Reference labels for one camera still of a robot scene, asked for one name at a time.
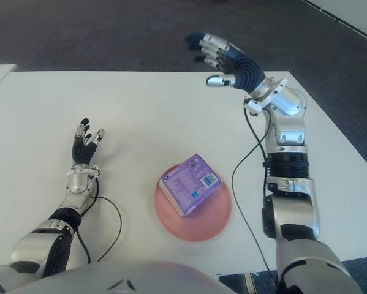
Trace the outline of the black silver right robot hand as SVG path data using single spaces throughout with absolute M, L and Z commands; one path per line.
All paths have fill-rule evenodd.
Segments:
M 220 71 L 206 79 L 210 87 L 229 86 L 252 93 L 266 78 L 261 67 L 229 41 L 214 34 L 196 32 L 185 37 L 188 49 L 200 54 L 194 58 Z

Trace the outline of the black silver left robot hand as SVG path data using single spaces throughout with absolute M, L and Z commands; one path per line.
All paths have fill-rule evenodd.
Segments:
M 89 119 L 83 118 L 75 130 L 72 144 L 72 163 L 75 165 L 89 165 L 97 147 L 104 138 L 105 131 L 98 130 L 94 135 L 89 133 Z

